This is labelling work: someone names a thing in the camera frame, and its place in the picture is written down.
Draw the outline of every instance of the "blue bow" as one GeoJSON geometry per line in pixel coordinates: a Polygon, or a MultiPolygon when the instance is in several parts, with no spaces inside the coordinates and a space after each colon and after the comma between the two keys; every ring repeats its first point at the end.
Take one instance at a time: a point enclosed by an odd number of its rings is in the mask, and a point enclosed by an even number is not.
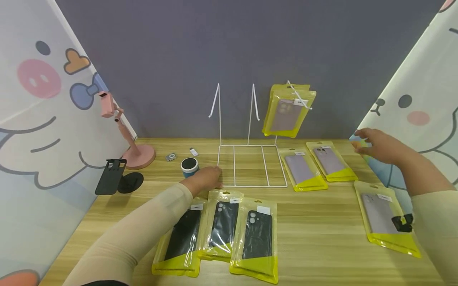
{"type": "Polygon", "coordinates": [[[87,86],[80,82],[73,84],[70,87],[71,101],[81,110],[88,110],[94,103],[94,95],[101,91],[108,92],[108,87],[96,72],[92,77],[92,84],[87,86]]]}

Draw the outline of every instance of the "usb flash drive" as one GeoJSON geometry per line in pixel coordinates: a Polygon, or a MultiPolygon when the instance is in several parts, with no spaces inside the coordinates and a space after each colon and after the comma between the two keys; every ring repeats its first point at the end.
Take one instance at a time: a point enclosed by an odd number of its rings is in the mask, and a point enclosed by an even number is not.
{"type": "Polygon", "coordinates": [[[191,151],[191,154],[194,156],[194,157],[197,157],[197,155],[199,155],[199,153],[197,153],[197,151],[194,149],[194,148],[189,148],[189,151],[191,151]]]}

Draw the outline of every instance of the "black phone holder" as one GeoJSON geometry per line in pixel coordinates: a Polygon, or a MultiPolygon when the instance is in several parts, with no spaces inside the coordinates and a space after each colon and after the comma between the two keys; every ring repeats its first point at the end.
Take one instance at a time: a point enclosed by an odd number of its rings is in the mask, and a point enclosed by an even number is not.
{"type": "Polygon", "coordinates": [[[398,232],[412,232],[412,223],[414,222],[414,215],[404,215],[405,224],[402,223],[401,218],[401,216],[395,216],[391,219],[398,232]]]}
{"type": "Polygon", "coordinates": [[[121,194],[128,194],[138,189],[143,183],[143,175],[135,172],[123,176],[122,173],[126,164],[126,159],[107,160],[104,172],[95,189],[95,194],[114,194],[116,191],[121,194]]]}

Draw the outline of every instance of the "wooden table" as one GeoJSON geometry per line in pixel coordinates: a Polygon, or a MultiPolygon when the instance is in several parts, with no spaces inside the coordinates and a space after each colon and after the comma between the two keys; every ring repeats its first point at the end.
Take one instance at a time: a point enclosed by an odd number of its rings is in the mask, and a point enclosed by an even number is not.
{"type": "MultiPolygon", "coordinates": [[[[361,181],[380,183],[362,157],[347,140],[333,141],[361,181]]],[[[216,165],[219,140],[139,139],[154,145],[156,160],[140,170],[145,182],[131,194],[99,196],[60,255],[43,278],[42,286],[61,286],[77,261],[105,230],[159,192],[182,180],[180,162],[190,157],[190,147],[199,152],[201,167],[216,165]],[[175,152],[178,159],[166,162],[175,152]]],[[[224,140],[225,144],[245,144],[245,140],[224,140]]],[[[273,140],[251,140],[252,144],[272,144],[273,140]]],[[[305,146],[304,140],[278,140],[279,148],[305,146]]],[[[265,148],[271,184],[284,183],[275,148],[265,148]]],[[[266,175],[260,147],[236,148],[237,184],[265,185],[266,175]]],[[[232,147],[222,147],[220,166],[224,183],[233,184],[232,147]]],[[[328,190],[296,193],[288,179],[281,189],[239,189],[247,197],[278,203],[279,285],[442,285],[427,257],[417,259],[369,243],[366,238],[353,182],[329,183],[328,190]]],[[[229,265],[202,261],[197,278],[155,276],[152,249],[135,269],[135,286],[150,285],[268,285],[251,277],[232,275],[229,265]]]]}

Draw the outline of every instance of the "pink phone holder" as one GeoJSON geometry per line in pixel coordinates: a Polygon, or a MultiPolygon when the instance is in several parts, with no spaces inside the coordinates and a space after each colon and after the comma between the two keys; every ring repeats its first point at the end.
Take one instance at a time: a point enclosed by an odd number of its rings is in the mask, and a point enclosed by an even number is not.
{"type": "Polygon", "coordinates": [[[130,148],[122,156],[123,159],[127,160],[126,168],[138,170],[151,164],[156,158],[156,151],[151,145],[135,145],[131,133],[121,121],[121,115],[124,110],[114,103],[111,93],[99,92],[97,95],[100,97],[102,104],[102,117],[110,118],[114,116],[114,121],[118,124],[119,131],[129,143],[130,148]]]}

